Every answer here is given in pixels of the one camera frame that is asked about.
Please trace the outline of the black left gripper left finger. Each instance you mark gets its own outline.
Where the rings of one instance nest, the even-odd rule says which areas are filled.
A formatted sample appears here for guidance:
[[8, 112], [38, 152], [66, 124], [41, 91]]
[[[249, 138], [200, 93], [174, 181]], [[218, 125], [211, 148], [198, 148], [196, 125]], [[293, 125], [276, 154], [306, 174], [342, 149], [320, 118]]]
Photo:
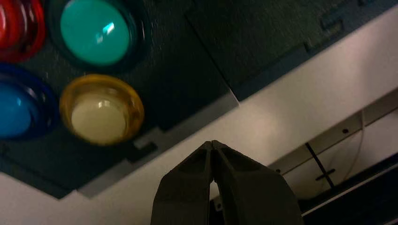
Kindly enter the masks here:
[[212, 144], [204, 142], [170, 170], [156, 192], [152, 225], [207, 225], [212, 173]]

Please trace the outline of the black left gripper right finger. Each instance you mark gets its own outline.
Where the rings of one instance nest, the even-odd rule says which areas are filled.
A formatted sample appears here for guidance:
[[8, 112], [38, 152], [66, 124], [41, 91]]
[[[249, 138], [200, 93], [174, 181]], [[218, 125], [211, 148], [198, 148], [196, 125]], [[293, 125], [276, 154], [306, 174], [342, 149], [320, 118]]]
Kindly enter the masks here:
[[302, 225], [298, 201], [282, 175], [213, 140], [213, 175], [227, 225]]

